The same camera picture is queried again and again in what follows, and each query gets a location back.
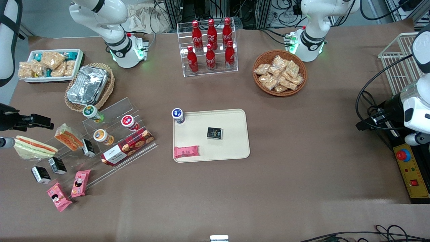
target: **red button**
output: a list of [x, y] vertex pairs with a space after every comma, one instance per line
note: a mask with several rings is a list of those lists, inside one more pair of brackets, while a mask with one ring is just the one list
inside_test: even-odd
[[397, 151], [397, 152], [396, 152], [396, 157], [397, 157], [399, 160], [404, 161], [404, 160], [406, 160], [406, 158], [407, 158], [408, 156], [406, 155], [406, 152], [404, 152], [404, 151], [402, 151], [402, 150], [399, 150], [399, 151]]

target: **yellow control panel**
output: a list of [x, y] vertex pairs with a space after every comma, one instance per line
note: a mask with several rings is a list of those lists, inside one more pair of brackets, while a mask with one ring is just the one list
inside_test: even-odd
[[407, 144], [402, 144], [394, 147], [393, 150], [406, 188], [408, 189], [409, 197], [413, 199], [428, 198], [429, 192], [424, 184], [423, 177], [421, 176], [411, 147]]

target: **bottle cap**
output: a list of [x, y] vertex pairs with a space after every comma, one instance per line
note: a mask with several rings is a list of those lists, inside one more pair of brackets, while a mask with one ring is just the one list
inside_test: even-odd
[[108, 133], [105, 130], [96, 130], [94, 132], [93, 138], [97, 142], [103, 142], [108, 137]]
[[172, 110], [172, 117], [174, 119], [181, 119], [184, 116], [184, 113], [182, 112], [182, 109], [175, 108]]
[[131, 126], [133, 126], [135, 124], [134, 118], [131, 115], [125, 115], [122, 119], [121, 119], [121, 124], [126, 127], [126, 128], [130, 128]]
[[93, 118], [97, 114], [97, 108], [93, 105], [88, 105], [83, 108], [82, 114], [87, 118]]

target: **floor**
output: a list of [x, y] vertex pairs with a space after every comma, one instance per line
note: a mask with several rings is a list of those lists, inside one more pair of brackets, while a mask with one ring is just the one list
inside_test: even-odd
[[[70, 1], [66, 0], [22, 0], [24, 9], [22, 23], [37, 36], [60, 38], [60, 37], [88, 37], [97, 36], [85, 26], [75, 23], [69, 14]], [[143, 0], [123, 0], [125, 4], [143, 2]], [[373, 0], [378, 16], [388, 12], [384, 0]], [[366, 0], [363, 0], [363, 11], [371, 16], [371, 9]], [[381, 19], [381, 23], [392, 22], [391, 17]], [[374, 25], [376, 21], [364, 19], [360, 12], [351, 14], [344, 26], [351, 25]], [[28, 41], [19, 40], [15, 51], [15, 65], [28, 58]], [[18, 78], [15, 76], [7, 85], [0, 87], [0, 102], [9, 104], [12, 98]]]

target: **aluminum foil container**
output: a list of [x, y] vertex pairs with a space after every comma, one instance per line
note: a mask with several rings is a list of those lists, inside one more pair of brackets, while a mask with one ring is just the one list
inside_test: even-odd
[[98, 102], [109, 79], [109, 73], [92, 66], [81, 67], [73, 86], [67, 91], [70, 102], [81, 105], [94, 105]]

